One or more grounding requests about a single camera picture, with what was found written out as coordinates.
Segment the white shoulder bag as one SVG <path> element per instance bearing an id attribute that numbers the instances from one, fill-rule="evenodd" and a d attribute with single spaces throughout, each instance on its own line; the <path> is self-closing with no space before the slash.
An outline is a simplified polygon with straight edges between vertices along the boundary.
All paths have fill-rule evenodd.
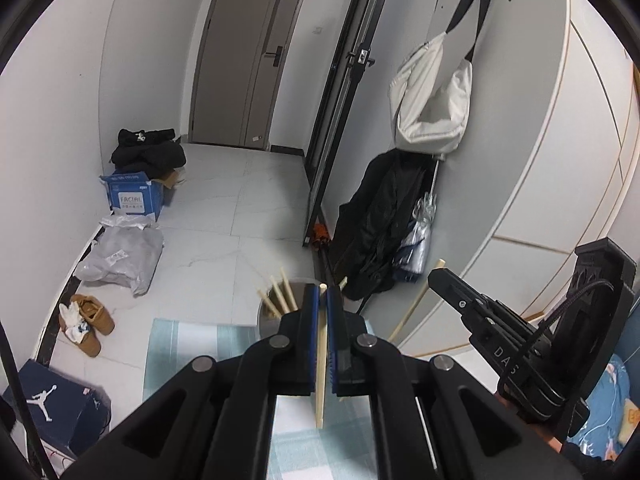
<path id="1" fill-rule="evenodd" d="M 447 28 L 402 62 L 388 87 L 395 148 L 445 157 L 461 143 L 468 126 L 476 44 L 449 75 L 442 70 L 445 41 L 478 5 L 475 33 L 483 29 L 491 0 L 459 0 Z"/>

